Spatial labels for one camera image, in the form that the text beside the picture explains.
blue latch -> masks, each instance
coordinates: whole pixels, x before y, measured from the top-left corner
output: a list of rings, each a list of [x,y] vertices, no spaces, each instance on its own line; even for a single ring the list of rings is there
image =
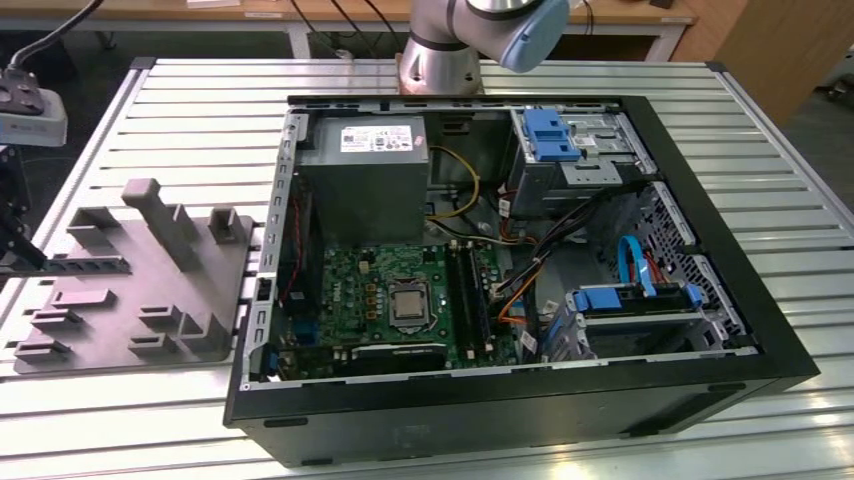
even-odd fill
[[[623,307],[614,287],[585,288],[582,292],[594,310],[614,310]]]
[[[587,301],[587,295],[585,295],[585,292],[573,293],[573,301],[575,302],[575,309],[579,312],[590,310],[590,302]]]
[[[582,158],[582,151],[573,142],[570,127],[563,123],[554,109],[527,109],[524,133],[528,136],[534,158],[538,162],[574,162]]]
[[[693,283],[689,283],[685,286],[685,293],[689,296],[689,301],[691,302],[691,306],[694,308],[699,308],[703,306],[703,292],[699,287]]]

power cable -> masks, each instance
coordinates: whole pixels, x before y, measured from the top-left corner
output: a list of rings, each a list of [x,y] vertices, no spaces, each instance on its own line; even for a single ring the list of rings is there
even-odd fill
[[[88,5],[83,7],[83,10],[80,10],[75,14],[75,16],[65,21],[65,23],[56,27],[56,30],[53,30],[44,37],[41,37],[33,43],[21,48],[17,52],[15,52],[15,55],[12,55],[12,59],[9,60],[8,69],[19,70],[21,68],[21,65],[32,55],[59,42],[63,35],[65,35],[65,33],[68,33],[68,31],[75,28],[83,20],[85,20],[92,12],[97,10],[97,7],[101,6],[101,3],[104,3],[104,0],[92,0]]]
[[[364,46],[368,49],[368,53],[371,54],[371,57],[378,59],[379,57],[376,56],[376,50],[374,50],[374,46],[371,45],[371,42],[368,41],[368,38],[364,36],[364,32],[362,31],[362,29],[356,25],[356,22],[354,22],[352,18],[350,18],[350,15],[347,15],[347,12],[342,8],[340,4],[338,3],[338,0],[330,0],[330,1],[332,2],[332,5],[335,6],[336,10],[342,14],[342,16],[344,17],[344,20],[347,20],[347,23],[350,23],[350,26],[352,27],[354,31],[356,32],[356,35],[359,35],[359,38],[362,39],[362,42],[364,42]]]
[[[296,14],[299,15],[299,18],[303,20],[303,23],[308,27],[308,30],[311,30],[311,33],[315,33],[319,37],[326,38],[327,42],[330,42],[331,45],[323,41],[318,43],[320,43],[320,45],[323,45],[332,52],[332,54],[338,56],[338,51],[335,50],[335,47],[332,47],[332,45],[335,44],[335,40],[332,39],[332,37],[330,37],[324,32],[318,31],[315,26],[308,21],[308,18],[306,17],[303,10],[299,8],[299,5],[296,4],[296,0],[291,0],[291,6],[294,7]]]
[[[364,3],[367,3],[368,7],[371,7],[374,12],[376,12],[376,15],[379,16],[379,19],[386,24],[386,28],[388,28],[388,31],[391,32],[391,36],[395,39],[395,44],[398,45],[398,51],[403,52],[403,45],[400,44],[400,39],[398,39],[398,33],[395,32],[395,29],[391,28],[391,23],[388,22],[388,19],[386,18],[386,15],[383,15],[383,12],[379,11],[379,8],[376,8],[376,5],[374,5],[374,2],[371,0],[364,0]]]

metal slotted table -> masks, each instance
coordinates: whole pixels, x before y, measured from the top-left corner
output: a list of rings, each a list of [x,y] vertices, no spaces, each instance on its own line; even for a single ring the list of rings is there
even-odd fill
[[[155,177],[191,216],[235,205],[266,218],[288,95],[395,93],[391,61],[158,60],[138,64],[92,136],[35,242],[64,253],[77,207],[120,200]],[[0,296],[0,479],[259,478],[324,474],[443,478],[733,478],[854,473],[854,221],[727,73],[703,64],[547,63],[527,75],[483,66],[496,94],[650,98],[750,255],[821,376],[750,400],[679,435],[288,470],[222,426],[231,358],[123,374],[17,377],[13,345],[51,287],[9,281]],[[254,231],[259,244],[263,228]],[[255,270],[258,252],[246,269]],[[254,291],[247,277],[243,297]]]

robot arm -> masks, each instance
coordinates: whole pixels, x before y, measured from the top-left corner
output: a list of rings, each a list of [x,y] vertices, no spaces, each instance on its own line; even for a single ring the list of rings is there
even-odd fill
[[[567,0],[414,0],[403,93],[478,92],[478,51],[502,67],[527,72],[558,43],[569,14]]]

power supply label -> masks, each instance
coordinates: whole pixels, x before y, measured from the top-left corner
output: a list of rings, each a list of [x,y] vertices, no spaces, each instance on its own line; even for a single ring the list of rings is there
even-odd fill
[[[411,152],[412,129],[408,125],[344,127],[342,152]]]

